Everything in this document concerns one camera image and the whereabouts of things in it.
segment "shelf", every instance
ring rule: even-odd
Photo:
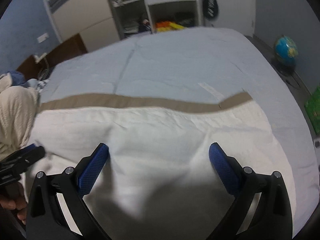
[[[129,4],[129,3],[137,2],[137,1],[141,1],[141,0],[124,0],[120,4],[118,4],[116,1],[112,1],[112,4],[113,4],[114,8],[117,8],[117,7],[121,7],[126,4]]]
[[[126,38],[131,38],[131,37],[142,37],[146,35],[151,35],[152,33],[149,31],[145,31],[142,33],[132,33],[132,34],[125,34]]]

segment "floor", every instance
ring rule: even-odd
[[[271,66],[276,70],[275,66],[273,65],[273,61],[274,61],[273,49],[256,36],[253,36],[253,38],[247,37],[247,39],[249,41],[251,41],[251,43],[261,52],[261,54],[266,58],[266,60],[271,64]],[[315,139],[317,137],[315,130],[313,129],[311,121],[307,115],[305,108],[304,108],[305,102],[310,98],[310,92],[308,91],[308,89],[306,88],[304,83],[302,82],[301,78],[296,73],[294,73],[290,77],[285,77],[285,76],[281,75],[281,73],[279,73],[278,71],[277,71],[277,73],[282,78],[284,83],[286,83],[286,85],[288,86],[293,97],[297,101],[297,103],[298,103],[298,105],[304,115],[304,118],[306,119],[307,124],[309,126],[310,134],[311,134],[312,138]]]

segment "human hand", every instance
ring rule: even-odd
[[[19,188],[19,193],[20,193],[19,196],[13,200],[13,199],[8,199],[3,195],[0,195],[0,205],[4,209],[8,209],[8,210],[17,209],[18,210],[17,217],[25,225],[26,218],[27,218],[27,202],[24,197],[24,190],[23,190],[22,184],[20,182],[16,182],[16,183]]]

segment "green box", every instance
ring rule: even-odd
[[[317,135],[320,134],[320,86],[306,102],[305,109]]]

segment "white bedsheet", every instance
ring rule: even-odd
[[[218,103],[242,90],[265,112],[292,167],[295,235],[319,200],[311,135],[287,86],[240,33],[194,28],[121,41],[59,64],[41,101],[101,92]]]

